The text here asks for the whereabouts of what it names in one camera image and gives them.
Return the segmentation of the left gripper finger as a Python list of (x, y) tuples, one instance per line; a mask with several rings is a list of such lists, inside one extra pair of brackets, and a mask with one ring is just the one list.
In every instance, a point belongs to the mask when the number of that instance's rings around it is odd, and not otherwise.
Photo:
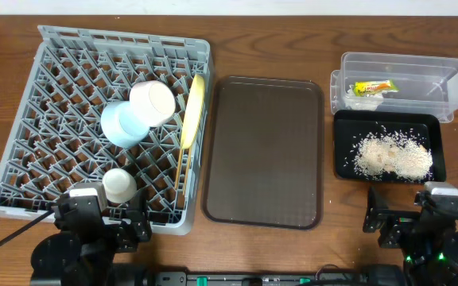
[(120, 224), (115, 229), (116, 252), (132, 253), (138, 248), (138, 236), (131, 225)]
[(127, 217), (139, 242), (148, 242), (152, 237), (152, 230), (148, 219), (148, 205), (146, 194), (138, 191), (130, 200), (127, 207)]

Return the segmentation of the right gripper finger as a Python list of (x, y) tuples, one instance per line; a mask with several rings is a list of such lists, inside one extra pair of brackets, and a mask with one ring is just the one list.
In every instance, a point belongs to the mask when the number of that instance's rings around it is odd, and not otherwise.
[(400, 247), (400, 237), (402, 235), (402, 226), (395, 223), (387, 223), (380, 230), (378, 245), (384, 249), (397, 249)]
[(367, 193), (367, 210), (363, 221), (363, 232), (374, 233), (379, 230), (389, 216), (390, 209), (384, 198), (374, 187), (370, 187)]

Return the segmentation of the white paper cup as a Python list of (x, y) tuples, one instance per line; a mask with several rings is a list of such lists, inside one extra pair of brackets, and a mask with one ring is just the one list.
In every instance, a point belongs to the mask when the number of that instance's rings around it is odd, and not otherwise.
[(102, 183), (106, 197), (112, 203), (125, 203), (138, 192), (135, 179), (121, 168), (107, 171), (103, 175)]

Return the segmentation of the wooden chopstick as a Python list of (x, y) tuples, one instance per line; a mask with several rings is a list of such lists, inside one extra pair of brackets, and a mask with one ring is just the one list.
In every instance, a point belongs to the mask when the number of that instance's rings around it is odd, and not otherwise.
[(174, 188), (177, 191), (179, 190), (180, 174), (181, 174), (181, 169), (182, 169), (182, 164), (183, 164), (182, 163), (183, 155), (184, 155), (184, 150), (180, 149), (179, 154), (178, 154), (177, 170), (176, 170), (176, 177), (175, 177), (175, 184), (174, 184)]
[(185, 168), (185, 174), (184, 174), (184, 186), (183, 186), (183, 194), (184, 197), (187, 197), (187, 184), (188, 184), (188, 173), (190, 170), (190, 165), (191, 165), (191, 151), (192, 151), (192, 146), (188, 149), (187, 153), (187, 165)]

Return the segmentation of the blue bowl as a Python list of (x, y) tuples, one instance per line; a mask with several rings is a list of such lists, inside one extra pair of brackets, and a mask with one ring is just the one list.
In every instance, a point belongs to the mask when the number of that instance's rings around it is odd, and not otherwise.
[(137, 145), (149, 133), (149, 127), (138, 119), (128, 101), (107, 104), (100, 123), (110, 143), (125, 149)]

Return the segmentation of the white tissue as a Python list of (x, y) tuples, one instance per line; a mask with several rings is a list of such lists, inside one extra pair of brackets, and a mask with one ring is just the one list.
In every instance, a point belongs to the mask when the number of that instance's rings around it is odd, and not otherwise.
[(383, 101), (384, 98), (381, 94), (356, 96), (353, 90), (348, 90), (347, 96), (344, 98), (344, 104), (349, 110), (376, 111)]

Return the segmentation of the white bowl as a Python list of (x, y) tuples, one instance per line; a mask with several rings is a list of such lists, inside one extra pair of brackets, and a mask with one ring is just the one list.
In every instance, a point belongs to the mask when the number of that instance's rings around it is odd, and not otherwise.
[(153, 80), (136, 83), (130, 89), (130, 107), (140, 122), (149, 127), (165, 124), (175, 113), (176, 102), (171, 90)]

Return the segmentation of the yellow plate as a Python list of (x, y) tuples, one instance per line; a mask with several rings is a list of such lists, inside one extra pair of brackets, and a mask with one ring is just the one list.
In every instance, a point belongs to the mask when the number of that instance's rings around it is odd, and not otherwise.
[(197, 134), (204, 105), (205, 82), (202, 75), (195, 75), (190, 88), (184, 121), (180, 135), (180, 148), (189, 149)]

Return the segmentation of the yellow green snack wrapper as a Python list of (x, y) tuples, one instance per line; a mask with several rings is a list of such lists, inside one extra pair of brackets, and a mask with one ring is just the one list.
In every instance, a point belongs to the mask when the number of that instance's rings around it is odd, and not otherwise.
[(365, 81), (355, 82), (351, 89), (356, 96), (369, 96), (376, 94), (385, 94), (389, 92), (399, 92), (392, 80)]

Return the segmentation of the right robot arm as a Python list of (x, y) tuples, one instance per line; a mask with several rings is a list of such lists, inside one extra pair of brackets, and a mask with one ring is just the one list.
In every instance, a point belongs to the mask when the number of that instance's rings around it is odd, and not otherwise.
[(370, 285), (458, 285), (458, 189), (427, 182), (415, 195), (420, 211), (391, 210), (371, 187), (367, 193), (365, 233), (380, 233), (383, 249), (400, 249), (403, 266), (370, 265)]

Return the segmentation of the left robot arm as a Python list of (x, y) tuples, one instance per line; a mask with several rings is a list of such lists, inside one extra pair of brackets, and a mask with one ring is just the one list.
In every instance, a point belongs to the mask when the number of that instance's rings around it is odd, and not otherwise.
[(146, 267), (114, 263), (115, 254), (135, 252), (152, 237), (146, 195), (141, 191), (127, 206), (129, 222), (106, 224), (94, 195), (65, 195), (52, 210), (59, 233), (34, 249), (31, 285), (155, 284)]

